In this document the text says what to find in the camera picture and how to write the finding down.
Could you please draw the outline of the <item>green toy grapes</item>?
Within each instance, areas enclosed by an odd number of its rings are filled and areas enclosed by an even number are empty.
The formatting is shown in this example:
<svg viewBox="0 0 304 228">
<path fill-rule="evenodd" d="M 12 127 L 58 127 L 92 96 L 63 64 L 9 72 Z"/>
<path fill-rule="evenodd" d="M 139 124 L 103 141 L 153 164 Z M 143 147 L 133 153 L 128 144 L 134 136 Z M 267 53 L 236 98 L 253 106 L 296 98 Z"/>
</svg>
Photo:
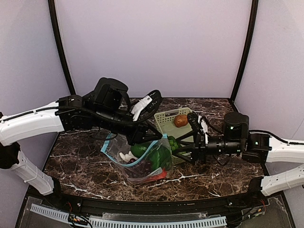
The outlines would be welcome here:
<svg viewBox="0 0 304 228">
<path fill-rule="evenodd" d="M 179 148 L 181 148 L 181 145 L 177 142 L 177 140 L 175 139 L 175 137 L 173 136 L 168 136 L 168 141 L 171 147 L 171 151 L 175 151 Z"/>
</svg>

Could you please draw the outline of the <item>green toy leafy vegetable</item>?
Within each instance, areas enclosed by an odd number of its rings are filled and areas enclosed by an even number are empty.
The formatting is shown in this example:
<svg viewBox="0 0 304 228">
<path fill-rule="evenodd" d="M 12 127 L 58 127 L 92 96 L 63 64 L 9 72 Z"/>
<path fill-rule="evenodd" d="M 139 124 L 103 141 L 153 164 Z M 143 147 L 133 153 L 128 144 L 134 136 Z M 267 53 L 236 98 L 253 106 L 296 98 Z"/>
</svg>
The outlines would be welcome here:
<svg viewBox="0 0 304 228">
<path fill-rule="evenodd" d="M 147 161 L 150 171 L 158 168 L 170 171 L 172 167 L 171 151 L 164 146 L 153 147 L 147 155 Z"/>
</svg>

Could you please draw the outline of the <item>clear zip top bag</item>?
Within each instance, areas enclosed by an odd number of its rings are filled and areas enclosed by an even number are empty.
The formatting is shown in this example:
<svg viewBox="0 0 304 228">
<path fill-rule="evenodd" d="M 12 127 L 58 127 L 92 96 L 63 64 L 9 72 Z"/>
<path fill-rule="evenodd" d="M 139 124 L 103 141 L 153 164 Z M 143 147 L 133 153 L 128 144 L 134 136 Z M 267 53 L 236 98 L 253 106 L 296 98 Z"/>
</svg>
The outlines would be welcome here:
<svg viewBox="0 0 304 228">
<path fill-rule="evenodd" d="M 117 166 L 117 168 L 123 173 L 123 175 L 125 176 L 125 178 L 129 183 L 133 185 L 137 185 L 155 180 L 148 179 L 147 176 L 142 178 L 129 178 L 126 174 L 126 170 L 132 166 L 135 166 L 141 161 L 147 160 L 147 155 L 149 154 L 149 152 L 153 147 L 164 146 L 171 151 L 171 147 L 169 145 L 166 134 L 163 134 L 160 140 L 146 142 L 144 144 L 147 144 L 148 148 L 140 158 L 138 158 L 137 160 L 130 160 L 129 162 L 125 162 L 120 158 L 119 153 L 120 152 L 122 152 L 123 154 L 129 153 L 129 151 L 131 151 L 130 150 L 131 145 L 128 144 L 127 139 L 124 135 L 118 135 L 117 137 L 113 137 L 112 134 L 109 134 L 101 148 L 101 152 L 105 154 Z M 172 171 L 173 171 L 173 160 L 172 160 L 171 170 L 167 171 L 167 176 L 171 174 Z"/>
</svg>

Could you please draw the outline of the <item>dark red toy grapes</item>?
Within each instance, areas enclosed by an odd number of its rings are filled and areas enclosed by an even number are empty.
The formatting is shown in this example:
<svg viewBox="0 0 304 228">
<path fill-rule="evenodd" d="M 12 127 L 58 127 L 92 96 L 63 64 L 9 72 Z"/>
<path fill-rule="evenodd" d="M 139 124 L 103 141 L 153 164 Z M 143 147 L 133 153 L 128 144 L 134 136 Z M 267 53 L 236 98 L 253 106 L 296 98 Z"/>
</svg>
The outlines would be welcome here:
<svg viewBox="0 0 304 228">
<path fill-rule="evenodd" d="M 126 174 L 129 178 L 142 178 L 152 172 L 151 161 L 141 161 L 140 163 L 132 166 L 126 170 Z"/>
</svg>

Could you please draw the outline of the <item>red toy chili pepper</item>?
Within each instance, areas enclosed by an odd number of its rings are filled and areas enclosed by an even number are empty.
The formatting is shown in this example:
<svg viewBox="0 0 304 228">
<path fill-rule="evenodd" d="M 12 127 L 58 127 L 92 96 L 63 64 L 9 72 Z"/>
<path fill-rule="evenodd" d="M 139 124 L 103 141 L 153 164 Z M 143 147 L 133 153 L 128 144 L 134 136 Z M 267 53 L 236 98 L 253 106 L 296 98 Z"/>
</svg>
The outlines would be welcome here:
<svg viewBox="0 0 304 228">
<path fill-rule="evenodd" d="M 147 178 L 152 179 L 152 180 L 159 180 L 159 179 L 165 178 L 166 176 L 167 176 L 167 171 L 165 169 L 162 169 L 161 167 L 159 167 L 158 169 L 156 169 L 155 171 L 150 173 L 147 176 Z"/>
</svg>

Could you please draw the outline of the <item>dark green toy avocado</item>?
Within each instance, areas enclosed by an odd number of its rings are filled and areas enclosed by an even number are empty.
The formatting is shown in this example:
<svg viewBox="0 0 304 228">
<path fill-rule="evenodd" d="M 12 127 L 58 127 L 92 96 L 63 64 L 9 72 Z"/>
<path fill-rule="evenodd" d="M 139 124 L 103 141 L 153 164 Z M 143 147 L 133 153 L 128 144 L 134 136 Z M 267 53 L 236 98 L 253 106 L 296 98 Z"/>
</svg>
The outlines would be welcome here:
<svg viewBox="0 0 304 228">
<path fill-rule="evenodd" d="M 135 157 L 140 158 L 146 152 L 147 148 L 148 145 L 143 143 L 131 146 L 130 150 Z"/>
</svg>

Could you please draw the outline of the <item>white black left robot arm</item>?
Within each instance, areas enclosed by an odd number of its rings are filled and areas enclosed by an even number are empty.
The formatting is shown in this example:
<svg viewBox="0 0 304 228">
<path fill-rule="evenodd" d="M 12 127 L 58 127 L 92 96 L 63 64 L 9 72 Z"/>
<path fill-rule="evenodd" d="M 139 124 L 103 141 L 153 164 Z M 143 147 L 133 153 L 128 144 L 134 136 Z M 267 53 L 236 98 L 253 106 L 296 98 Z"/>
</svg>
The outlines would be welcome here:
<svg viewBox="0 0 304 228">
<path fill-rule="evenodd" d="M 158 140 L 162 134 L 149 122 L 158 110 L 162 95 L 153 90 L 131 103 L 128 87 L 102 77 L 85 96 L 62 97 L 41 108 L 0 117 L 0 167 L 10 170 L 41 195 L 59 195 L 58 180 L 34 165 L 20 148 L 19 140 L 46 133 L 90 130 L 93 127 L 124 135 L 129 145 Z"/>
</svg>

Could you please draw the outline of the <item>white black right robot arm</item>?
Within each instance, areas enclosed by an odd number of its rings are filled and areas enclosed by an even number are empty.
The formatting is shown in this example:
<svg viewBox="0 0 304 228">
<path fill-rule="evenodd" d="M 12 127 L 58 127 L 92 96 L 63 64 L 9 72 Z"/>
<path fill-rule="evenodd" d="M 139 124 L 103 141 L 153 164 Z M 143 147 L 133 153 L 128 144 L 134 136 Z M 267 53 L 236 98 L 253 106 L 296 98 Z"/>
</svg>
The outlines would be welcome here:
<svg viewBox="0 0 304 228">
<path fill-rule="evenodd" d="M 299 166 L 271 176 L 253 178 L 247 190 L 252 198 L 267 197 L 279 191 L 304 184 L 304 142 L 282 139 L 265 130 L 250 130 L 249 117 L 239 112 L 224 116 L 219 136 L 209 136 L 206 117 L 195 112 L 187 114 L 192 130 L 176 139 L 181 148 L 172 155 L 194 164 L 207 156 L 239 155 L 249 163 L 292 162 Z"/>
</svg>

